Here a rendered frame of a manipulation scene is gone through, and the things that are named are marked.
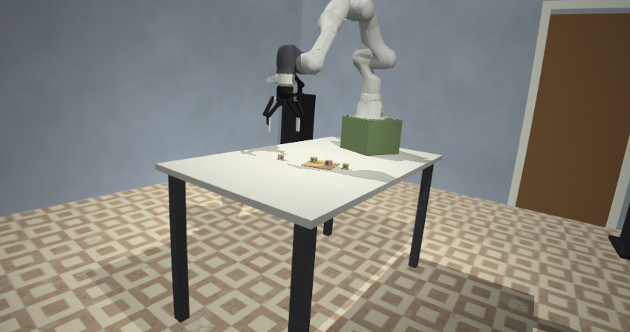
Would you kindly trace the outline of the tan flat mat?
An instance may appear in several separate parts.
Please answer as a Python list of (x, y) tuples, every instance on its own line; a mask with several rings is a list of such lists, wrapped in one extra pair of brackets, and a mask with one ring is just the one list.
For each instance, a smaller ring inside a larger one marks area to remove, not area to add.
[(318, 169), (332, 170), (334, 167), (336, 167), (338, 165), (339, 165), (339, 163), (332, 162), (332, 166), (325, 166), (325, 161), (324, 160), (317, 160), (317, 163), (311, 163), (311, 161), (309, 160), (308, 162), (303, 163), (301, 166), (309, 166), (309, 167), (314, 167), (314, 168), (318, 168)]

